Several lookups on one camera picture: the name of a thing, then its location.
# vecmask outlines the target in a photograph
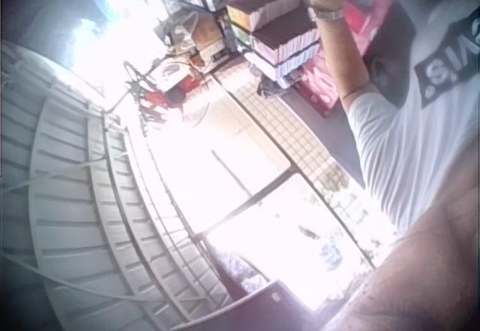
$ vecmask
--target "man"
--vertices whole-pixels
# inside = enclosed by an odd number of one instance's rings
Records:
[[[398,110],[370,83],[342,0],[310,0],[365,184],[404,235],[327,329],[452,329],[478,305],[479,2],[433,12]]]
[[[342,0],[310,2],[320,16],[342,7]],[[318,20],[365,184],[400,234],[431,205],[479,129],[479,0],[451,0],[435,14],[412,46],[400,110],[370,83],[345,20]]]

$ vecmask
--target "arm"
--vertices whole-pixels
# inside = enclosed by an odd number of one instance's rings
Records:
[[[458,329],[479,286],[478,138],[451,168],[438,198],[324,329]]]
[[[336,11],[342,8],[342,1],[310,0],[310,3],[318,8]],[[377,92],[377,89],[364,88],[370,82],[370,77],[347,22],[344,19],[320,20],[318,27],[341,103],[345,111],[348,111],[352,102],[361,93]]]

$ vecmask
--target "wristwatch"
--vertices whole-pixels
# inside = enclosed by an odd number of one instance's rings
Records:
[[[325,10],[318,7],[309,7],[308,16],[313,22],[316,22],[319,20],[335,21],[335,20],[339,20],[340,18],[344,18],[344,10],[343,8],[341,8],[340,10],[331,11],[331,10]]]

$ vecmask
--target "glass window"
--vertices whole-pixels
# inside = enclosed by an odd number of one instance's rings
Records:
[[[212,231],[208,240],[281,280],[313,310],[349,296],[371,271],[300,175]]]

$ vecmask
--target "book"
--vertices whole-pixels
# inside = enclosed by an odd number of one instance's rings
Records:
[[[302,7],[256,30],[250,39],[253,50],[272,65],[278,65],[317,42],[320,32],[307,9]]]
[[[274,81],[278,81],[281,77],[302,66],[309,59],[312,59],[318,53],[319,48],[319,42],[313,43],[304,50],[301,50],[300,52],[290,56],[282,63],[278,65],[272,65],[261,55],[248,48],[246,45],[238,43],[238,50],[243,53],[243,56]]]
[[[302,0],[236,0],[227,5],[230,19],[249,32],[300,7]]]

